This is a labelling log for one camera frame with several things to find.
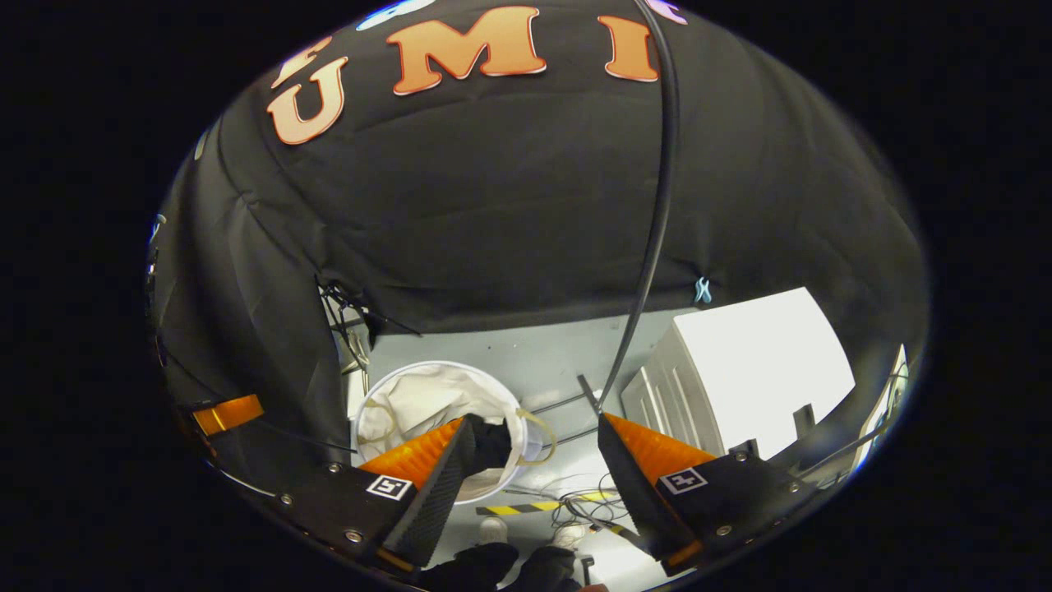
sneaker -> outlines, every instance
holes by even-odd
[[[497,516],[486,516],[479,527],[479,545],[507,543],[508,525]]]
[[[560,527],[555,531],[555,536],[551,539],[552,547],[559,547],[560,549],[566,549],[567,551],[576,551],[578,546],[581,545],[581,540],[588,534],[588,527],[585,525],[568,525],[565,527]]]

gray floor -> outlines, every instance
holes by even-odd
[[[645,364],[658,341],[669,328],[671,319],[694,309],[647,313],[640,320],[635,336],[604,410],[621,415],[618,393]],[[372,383],[409,364],[424,361],[449,361],[479,368],[503,383],[528,411],[544,408],[581,393],[578,375],[584,375],[593,390],[601,390],[613,363],[627,317],[462,334],[382,336],[370,354]],[[578,400],[540,414],[557,437],[565,440],[595,427],[595,417],[585,400]],[[547,464],[529,467],[508,486],[542,490],[561,495],[581,489],[594,489],[607,473],[596,448],[594,433],[558,447]],[[612,487],[606,479],[604,487]],[[479,506],[510,506],[541,502],[543,498],[500,492]],[[456,506],[436,549],[431,565],[449,560],[453,553],[478,542],[481,516],[476,506]],[[512,581],[529,553],[551,539],[550,512],[505,516],[508,542],[520,551],[520,559],[504,584]],[[632,528],[630,518],[618,520]],[[611,592],[636,592],[666,580],[664,571],[648,555],[609,532],[588,535],[578,556],[592,555],[592,583],[606,584]],[[580,562],[576,579],[583,583]]]

white bucket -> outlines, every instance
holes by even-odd
[[[489,374],[467,365],[458,364],[453,362],[443,362],[443,361],[429,361],[421,362],[417,364],[411,364],[409,366],[400,368],[387,376],[384,376],[381,381],[372,385],[369,389],[368,394],[365,396],[365,401],[362,402],[358,409],[358,415],[355,423],[351,425],[351,442],[355,443],[356,448],[358,448],[360,455],[365,458],[366,462],[372,461],[381,453],[386,452],[384,446],[372,446],[367,450],[363,450],[359,443],[359,427],[360,422],[366,419],[366,408],[370,406],[370,402],[378,394],[383,394],[386,396],[392,388],[397,387],[391,385],[396,380],[401,381],[404,377],[426,377],[432,373],[443,373],[453,371],[457,374],[468,377],[474,385],[485,391],[485,394],[492,397],[499,405],[503,408],[503,420],[508,423],[508,432],[511,435],[511,450],[521,451],[520,455],[515,460],[508,460],[508,464],[503,470],[500,469],[489,469],[478,475],[468,477],[465,481],[461,491],[457,496],[454,505],[465,505],[473,504],[486,497],[493,495],[494,493],[504,489],[509,483],[515,479],[525,467],[531,465],[541,465],[546,463],[551,455],[555,452],[555,438],[551,430],[544,424],[544,422],[538,420],[531,413],[525,411],[519,406],[519,401],[511,394],[511,391],[502,385],[499,381],[490,376]],[[389,409],[386,410],[388,416],[392,421],[392,429],[401,432],[399,427],[399,422],[391,415]],[[444,422],[449,422],[456,420],[457,417],[465,415],[461,413],[457,415],[454,411],[450,411],[452,415],[444,417]],[[548,451],[548,455],[543,460],[538,461],[537,457],[541,453],[543,446],[543,436],[547,434],[549,442],[551,442],[551,449]],[[499,477],[495,483],[488,485],[489,481],[497,477],[497,472],[499,472]]]

caution tape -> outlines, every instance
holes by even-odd
[[[616,496],[616,493],[595,491],[574,496],[574,498],[587,499],[588,502],[602,502],[608,497]],[[513,516],[515,514],[529,514],[532,512],[551,512],[562,505],[562,502],[534,502],[533,504],[520,504],[518,506],[487,506],[476,508],[474,513],[479,516]]]

